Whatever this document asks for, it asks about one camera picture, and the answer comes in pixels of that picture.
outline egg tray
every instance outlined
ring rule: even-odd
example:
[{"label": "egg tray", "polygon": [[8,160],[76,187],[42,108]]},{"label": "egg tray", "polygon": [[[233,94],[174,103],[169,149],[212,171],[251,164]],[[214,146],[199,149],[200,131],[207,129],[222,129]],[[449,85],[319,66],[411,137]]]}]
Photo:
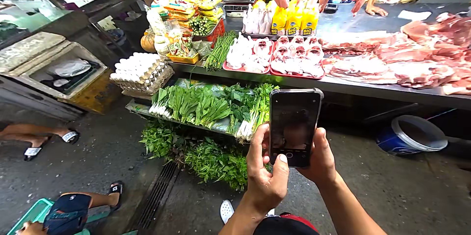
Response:
[{"label": "egg tray", "polygon": [[147,74],[147,79],[145,79],[145,81],[143,83],[141,82],[133,82],[133,81],[129,81],[129,80],[117,80],[117,79],[112,79],[111,80],[116,84],[118,85],[119,87],[121,87],[123,90],[133,90],[133,91],[141,91],[141,92],[145,92],[145,93],[151,93],[153,94],[153,91],[155,90],[155,88],[160,88],[160,86],[158,85],[161,85],[162,82],[166,79],[168,79],[169,77],[171,77],[173,74],[174,74],[174,71],[173,71],[173,68],[169,65],[167,65],[166,68],[163,69],[163,71],[161,71],[161,75],[159,76],[157,74],[157,72],[154,72],[155,69],[153,71],[151,71],[150,74]]},{"label": "egg tray", "polygon": [[154,62],[152,64],[152,66],[147,69],[147,71],[142,73],[142,75],[139,77],[139,81],[120,80],[120,79],[114,79],[114,78],[110,78],[110,79],[113,80],[113,81],[125,81],[125,82],[133,82],[133,83],[144,84],[144,83],[147,82],[148,79],[150,79],[153,76],[154,71],[156,70],[156,68],[159,66],[160,63],[165,63],[164,66],[168,66],[168,62],[166,62],[162,58],[160,58],[159,60]]}]

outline hand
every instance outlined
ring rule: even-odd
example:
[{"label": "hand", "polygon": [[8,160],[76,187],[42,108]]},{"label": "hand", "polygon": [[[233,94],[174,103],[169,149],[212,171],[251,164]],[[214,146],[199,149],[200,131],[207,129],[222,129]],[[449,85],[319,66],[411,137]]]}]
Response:
[{"label": "hand", "polygon": [[247,154],[247,192],[243,198],[243,202],[249,203],[262,216],[276,208],[288,190],[289,168],[284,154],[279,154],[276,158],[273,174],[265,168],[270,158],[262,156],[262,148],[268,147],[269,130],[270,125],[265,123],[253,135]]},{"label": "hand", "polygon": [[316,129],[311,148],[310,166],[305,169],[297,169],[304,177],[313,181],[315,185],[333,183],[337,178],[335,161],[329,141],[326,138],[326,130]]},{"label": "hand", "polygon": [[30,221],[23,224],[23,228],[16,232],[17,235],[47,235],[47,228],[44,228],[42,223]]},{"label": "hand", "polygon": [[372,5],[372,6],[366,5],[365,12],[369,15],[374,15],[375,13],[377,13],[381,16],[387,16],[388,15],[387,11],[381,9],[380,7],[376,7],[374,5]]}]

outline sandal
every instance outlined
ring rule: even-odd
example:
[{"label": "sandal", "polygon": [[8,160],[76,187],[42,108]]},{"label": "sandal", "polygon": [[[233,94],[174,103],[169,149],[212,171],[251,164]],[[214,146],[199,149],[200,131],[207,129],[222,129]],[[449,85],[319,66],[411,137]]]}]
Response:
[{"label": "sandal", "polygon": [[71,130],[69,133],[62,136],[62,140],[66,143],[75,144],[80,138],[80,133]]},{"label": "sandal", "polygon": [[221,219],[224,224],[227,223],[227,221],[232,217],[234,214],[234,208],[232,207],[232,204],[229,200],[224,200],[221,204]]},{"label": "sandal", "polygon": [[36,155],[41,151],[42,148],[50,141],[51,136],[48,136],[48,139],[44,141],[41,146],[37,148],[27,148],[24,153],[24,161],[31,161],[32,159],[36,158]]},{"label": "sandal", "polygon": [[124,190],[124,183],[121,181],[115,181],[111,185],[113,186],[110,187],[110,190],[108,191],[108,195],[112,193],[119,193],[118,203],[113,207],[110,206],[111,212],[114,212],[121,207],[121,197],[122,197],[122,191]]}]

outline pumpkin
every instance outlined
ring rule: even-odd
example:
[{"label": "pumpkin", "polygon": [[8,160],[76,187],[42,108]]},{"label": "pumpkin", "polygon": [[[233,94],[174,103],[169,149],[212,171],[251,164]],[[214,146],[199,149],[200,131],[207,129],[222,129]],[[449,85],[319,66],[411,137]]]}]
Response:
[{"label": "pumpkin", "polygon": [[141,38],[141,46],[142,48],[147,51],[147,52],[151,52],[151,53],[156,53],[156,48],[154,47],[154,36],[153,34],[149,34],[149,35],[144,35],[142,38]]}]

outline smartphone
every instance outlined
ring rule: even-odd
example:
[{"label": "smartphone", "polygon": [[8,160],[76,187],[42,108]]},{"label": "smartphone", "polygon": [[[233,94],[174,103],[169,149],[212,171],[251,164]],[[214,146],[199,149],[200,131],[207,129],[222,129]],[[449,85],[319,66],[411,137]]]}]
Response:
[{"label": "smartphone", "polygon": [[288,166],[309,166],[312,137],[324,94],[314,89],[282,89],[270,93],[270,163],[285,154]]}]

